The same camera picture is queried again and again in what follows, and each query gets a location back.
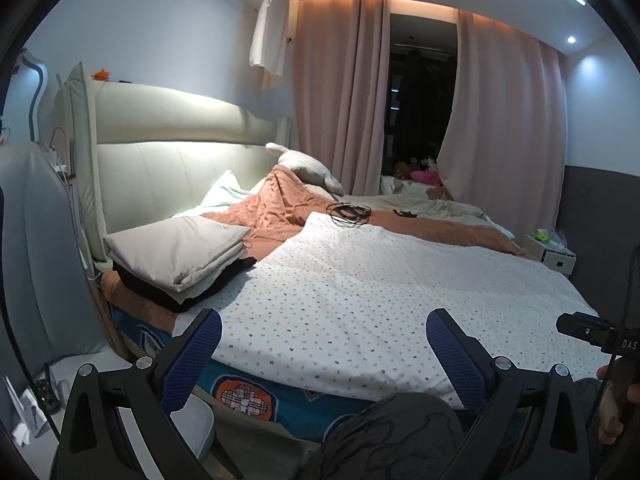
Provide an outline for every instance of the folded clothes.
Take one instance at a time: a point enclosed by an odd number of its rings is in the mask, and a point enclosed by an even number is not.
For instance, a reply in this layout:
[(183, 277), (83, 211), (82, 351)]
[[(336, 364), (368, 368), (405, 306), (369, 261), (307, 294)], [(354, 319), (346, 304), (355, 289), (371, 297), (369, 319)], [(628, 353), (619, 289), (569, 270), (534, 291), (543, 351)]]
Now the folded clothes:
[(171, 312), (179, 313), (186, 312), (199, 301), (210, 298), (214, 294), (219, 293), (233, 277), (254, 266), (256, 261), (257, 260), (255, 258), (251, 257), (240, 258), (232, 261), (228, 266), (222, 269), (220, 275), (209, 288), (204, 290), (199, 296), (196, 296), (195, 298), (187, 298), (182, 303), (175, 301), (174, 298), (161, 288), (157, 288), (143, 280), (140, 280), (139, 277), (135, 276), (124, 267), (121, 267), (116, 262), (113, 263), (113, 270), (118, 273), (122, 284), (132, 292), (135, 292), (146, 300), (153, 301), (155, 304), (162, 306)]
[(109, 256), (178, 303), (199, 296), (245, 255), (249, 229), (201, 216), (170, 218), (107, 235)]

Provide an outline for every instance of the white wall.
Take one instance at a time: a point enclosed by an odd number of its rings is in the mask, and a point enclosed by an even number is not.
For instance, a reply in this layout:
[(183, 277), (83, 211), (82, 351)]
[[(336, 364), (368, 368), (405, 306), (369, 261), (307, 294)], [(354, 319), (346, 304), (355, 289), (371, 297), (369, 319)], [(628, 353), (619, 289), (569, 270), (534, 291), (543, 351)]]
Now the white wall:
[(640, 176), (640, 73), (613, 36), (565, 60), (567, 164)]
[(111, 80), (174, 88), (215, 97), (258, 115), (294, 117), (290, 63), (284, 82), (260, 90), (259, 68), (249, 67), (257, 13), (239, 0), (61, 0), (26, 47), (49, 69), (39, 110), (43, 135), (57, 90), (84, 62)]

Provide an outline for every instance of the chair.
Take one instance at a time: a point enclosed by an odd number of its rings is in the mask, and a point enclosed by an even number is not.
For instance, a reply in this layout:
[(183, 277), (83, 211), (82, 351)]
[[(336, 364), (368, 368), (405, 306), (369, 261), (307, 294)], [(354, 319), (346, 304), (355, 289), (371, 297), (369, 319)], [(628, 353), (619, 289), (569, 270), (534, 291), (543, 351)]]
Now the chair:
[[(32, 142), (0, 147), (0, 301), (24, 361), (35, 380), (46, 364), (68, 396), (78, 368), (91, 362), (100, 371), (127, 368), (107, 345), (82, 268), (70, 202), (65, 188)], [(0, 319), (0, 374), (20, 394), (26, 387), (18, 361)], [(130, 410), (122, 420), (138, 460), (150, 480), (161, 480)], [(53, 415), (62, 428), (64, 410)], [(193, 453), (203, 460), (214, 439), (214, 417), (208, 404), (191, 396), (171, 414)], [(0, 421), (10, 433), (19, 422), (4, 385), (0, 385)], [(38, 478), (49, 479), (57, 441), (52, 431), (31, 436), (20, 449)]]

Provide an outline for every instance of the blue patterned bedsheet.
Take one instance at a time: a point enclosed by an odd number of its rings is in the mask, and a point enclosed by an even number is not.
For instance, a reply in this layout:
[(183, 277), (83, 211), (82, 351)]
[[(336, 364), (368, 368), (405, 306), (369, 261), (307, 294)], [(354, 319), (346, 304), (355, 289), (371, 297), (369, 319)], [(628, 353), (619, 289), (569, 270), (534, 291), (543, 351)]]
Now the blue patterned bedsheet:
[[(171, 338), (110, 304), (111, 316), (120, 331), (151, 355)], [(241, 372), (213, 359), (204, 369), (198, 386), (236, 412), (278, 422), (293, 436), (324, 442), (327, 436), (372, 401), (338, 397), (268, 381)]]

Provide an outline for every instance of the gray pants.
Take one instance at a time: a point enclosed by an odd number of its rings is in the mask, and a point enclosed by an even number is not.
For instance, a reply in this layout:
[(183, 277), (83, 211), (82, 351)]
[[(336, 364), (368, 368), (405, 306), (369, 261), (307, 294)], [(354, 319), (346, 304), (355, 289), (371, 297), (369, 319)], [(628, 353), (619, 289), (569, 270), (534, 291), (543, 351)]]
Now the gray pants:
[[(576, 383), (586, 420), (600, 381)], [(589, 434), (592, 477), (599, 468), (598, 421)], [(429, 394), (396, 394), (335, 430), (296, 476), (299, 480), (436, 480), (464, 439), (459, 417)]]

